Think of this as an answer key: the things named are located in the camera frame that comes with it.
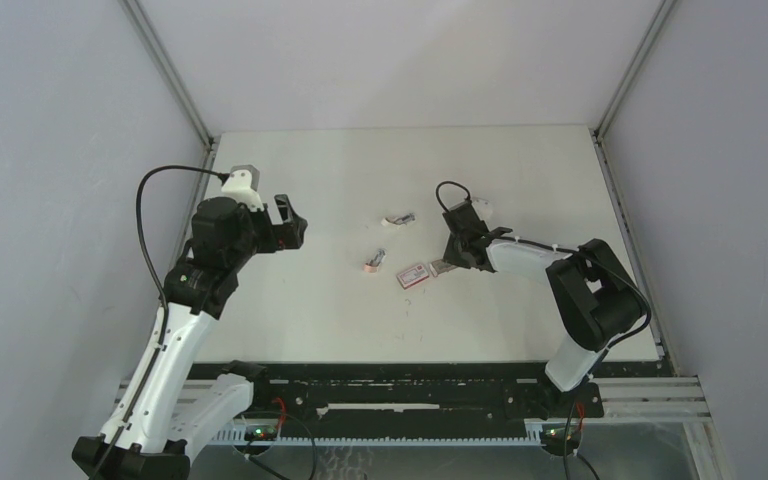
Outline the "staple box tray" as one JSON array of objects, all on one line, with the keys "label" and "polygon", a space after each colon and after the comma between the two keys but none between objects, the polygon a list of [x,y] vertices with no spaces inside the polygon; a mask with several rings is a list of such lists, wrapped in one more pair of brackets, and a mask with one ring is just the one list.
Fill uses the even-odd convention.
[{"label": "staple box tray", "polygon": [[458,268],[457,265],[450,264],[443,259],[434,260],[429,263],[429,271],[433,277],[438,277]]}]

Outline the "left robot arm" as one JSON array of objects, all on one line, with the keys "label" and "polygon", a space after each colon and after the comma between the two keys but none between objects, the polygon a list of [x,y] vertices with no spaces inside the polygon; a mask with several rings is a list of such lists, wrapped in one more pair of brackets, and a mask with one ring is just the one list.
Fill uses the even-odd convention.
[{"label": "left robot arm", "polygon": [[274,198],[281,221],[229,196],[202,201],[191,237],[161,288],[146,350],[111,417],[72,451],[91,479],[186,479],[192,464],[230,420],[265,414],[273,394],[264,367],[234,361],[207,394],[181,414],[181,391],[208,334],[237,289],[238,274],[257,254],[302,247],[308,222],[285,194]]}]

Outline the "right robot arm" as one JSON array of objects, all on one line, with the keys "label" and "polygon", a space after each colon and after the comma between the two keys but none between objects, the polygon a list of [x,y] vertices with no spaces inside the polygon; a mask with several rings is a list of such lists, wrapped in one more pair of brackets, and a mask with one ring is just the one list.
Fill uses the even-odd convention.
[{"label": "right robot arm", "polygon": [[618,343],[651,321],[651,307],[612,248],[592,239],[576,249],[490,230],[469,199],[445,207],[445,262],[464,269],[542,279],[551,292],[565,338],[544,369],[538,402],[552,416],[578,400],[576,387]]}]

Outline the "pink stapler top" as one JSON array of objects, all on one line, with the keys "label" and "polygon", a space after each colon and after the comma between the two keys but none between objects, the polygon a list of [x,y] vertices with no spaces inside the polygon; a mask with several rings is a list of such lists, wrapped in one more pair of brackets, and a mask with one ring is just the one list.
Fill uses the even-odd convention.
[{"label": "pink stapler top", "polygon": [[366,273],[369,274],[375,274],[377,273],[381,265],[383,264],[385,258],[387,255],[387,251],[383,248],[379,248],[376,250],[376,252],[372,255],[371,258],[369,258],[366,263],[363,265],[363,270]]}]

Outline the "white stapler base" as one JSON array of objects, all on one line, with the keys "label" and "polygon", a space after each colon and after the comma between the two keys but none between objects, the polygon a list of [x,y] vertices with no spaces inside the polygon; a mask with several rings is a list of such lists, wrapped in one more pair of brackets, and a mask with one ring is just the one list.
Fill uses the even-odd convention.
[{"label": "white stapler base", "polygon": [[385,227],[401,228],[403,226],[409,225],[415,220],[416,220],[416,215],[413,212],[411,212],[403,215],[394,215],[394,216],[384,217],[381,220],[381,224]]}]

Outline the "red white staple box sleeve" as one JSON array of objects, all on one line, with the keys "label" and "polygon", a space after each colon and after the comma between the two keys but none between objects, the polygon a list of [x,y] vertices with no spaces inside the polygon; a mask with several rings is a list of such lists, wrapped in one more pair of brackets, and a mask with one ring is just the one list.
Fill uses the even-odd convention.
[{"label": "red white staple box sleeve", "polygon": [[429,269],[422,263],[415,264],[396,275],[399,285],[407,290],[416,286],[431,277]]}]

